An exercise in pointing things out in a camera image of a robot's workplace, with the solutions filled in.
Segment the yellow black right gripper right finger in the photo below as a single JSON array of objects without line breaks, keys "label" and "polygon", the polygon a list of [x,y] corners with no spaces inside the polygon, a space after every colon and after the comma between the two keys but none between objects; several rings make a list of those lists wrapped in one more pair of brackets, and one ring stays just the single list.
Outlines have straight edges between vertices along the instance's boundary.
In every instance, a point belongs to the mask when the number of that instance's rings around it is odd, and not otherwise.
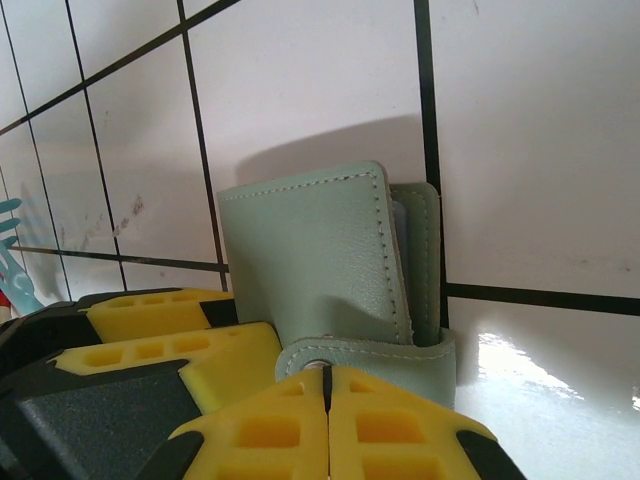
[{"label": "yellow black right gripper right finger", "polygon": [[527,480],[483,424],[352,367],[331,369],[330,480]]}]

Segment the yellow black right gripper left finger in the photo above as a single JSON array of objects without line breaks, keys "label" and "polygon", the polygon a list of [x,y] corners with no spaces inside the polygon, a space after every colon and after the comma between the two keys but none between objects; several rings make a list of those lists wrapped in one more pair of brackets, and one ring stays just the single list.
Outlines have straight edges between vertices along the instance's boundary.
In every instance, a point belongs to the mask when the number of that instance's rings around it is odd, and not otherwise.
[{"label": "yellow black right gripper left finger", "polygon": [[323,372],[304,370],[179,426],[135,480],[329,480]]}]

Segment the mint green leather card holder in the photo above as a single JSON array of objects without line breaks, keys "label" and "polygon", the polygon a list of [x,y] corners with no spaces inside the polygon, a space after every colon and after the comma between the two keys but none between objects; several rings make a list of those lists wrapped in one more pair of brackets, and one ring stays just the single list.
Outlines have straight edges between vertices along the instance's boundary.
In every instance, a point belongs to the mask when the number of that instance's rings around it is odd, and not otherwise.
[{"label": "mint green leather card holder", "polygon": [[432,185],[392,184],[365,161],[235,187],[218,203],[239,320],[274,327],[278,379],[354,367],[454,405]]}]

